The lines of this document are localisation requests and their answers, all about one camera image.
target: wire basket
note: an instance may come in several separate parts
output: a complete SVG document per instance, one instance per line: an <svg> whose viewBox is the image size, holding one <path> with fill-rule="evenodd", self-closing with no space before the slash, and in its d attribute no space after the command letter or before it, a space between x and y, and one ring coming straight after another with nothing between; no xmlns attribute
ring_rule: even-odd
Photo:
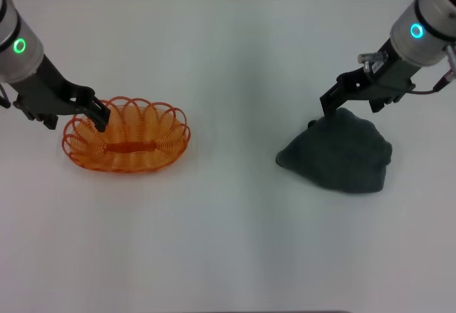
<svg viewBox="0 0 456 313"><path fill-rule="evenodd" d="M175 162L187 148L190 129L179 108L140 98L101 102L111 111L104 133L84 115L74 115L63 130L63 151L76 165L102 172L152 172Z"/></svg>

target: gray towel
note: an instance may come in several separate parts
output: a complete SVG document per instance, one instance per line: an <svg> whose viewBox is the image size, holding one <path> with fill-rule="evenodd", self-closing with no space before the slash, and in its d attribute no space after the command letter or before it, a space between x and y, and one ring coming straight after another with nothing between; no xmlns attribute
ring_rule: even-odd
<svg viewBox="0 0 456 313"><path fill-rule="evenodd" d="M296 137L276 161L323 188L375 193L383 189L392 152L371 122L339 108Z"/></svg>

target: robotic arm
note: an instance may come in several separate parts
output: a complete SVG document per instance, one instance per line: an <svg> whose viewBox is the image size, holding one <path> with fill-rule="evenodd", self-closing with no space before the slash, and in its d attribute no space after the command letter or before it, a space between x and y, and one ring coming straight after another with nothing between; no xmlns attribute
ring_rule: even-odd
<svg viewBox="0 0 456 313"><path fill-rule="evenodd" d="M414 0L394 23L390 38L377 53L361 54L363 67L341 74L321 98L325 116L346 101L369 101L374 113L397 103L406 93L431 94L456 75L456 0ZM414 91L410 78L422 67L448 57L451 69L430 91Z"/></svg>
<svg viewBox="0 0 456 313"><path fill-rule="evenodd" d="M16 108L51 130L56 128L57 115L83 113L99 131L108 124L110 111L94 90L67 81L57 71L12 0L0 0L0 82L18 92ZM0 106L10 105L6 96L0 97Z"/></svg>

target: orange wire basket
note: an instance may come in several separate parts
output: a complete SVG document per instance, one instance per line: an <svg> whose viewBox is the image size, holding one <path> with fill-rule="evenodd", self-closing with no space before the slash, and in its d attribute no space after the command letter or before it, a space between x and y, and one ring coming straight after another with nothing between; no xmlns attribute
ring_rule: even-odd
<svg viewBox="0 0 456 313"><path fill-rule="evenodd" d="M76 165L102 172L152 172L175 162L187 148L190 129L179 108L140 98L102 102L111 111L104 133L84 115L74 115L63 130L63 151Z"/></svg>

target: green led ring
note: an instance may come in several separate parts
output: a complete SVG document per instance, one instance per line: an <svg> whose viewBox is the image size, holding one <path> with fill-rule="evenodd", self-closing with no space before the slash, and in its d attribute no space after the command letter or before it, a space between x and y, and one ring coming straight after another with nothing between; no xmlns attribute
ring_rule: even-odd
<svg viewBox="0 0 456 313"><path fill-rule="evenodd" d="M15 53L17 53L17 54L23 53L26 50L26 40L24 40L24 39L15 40L13 48L14 48Z"/></svg>

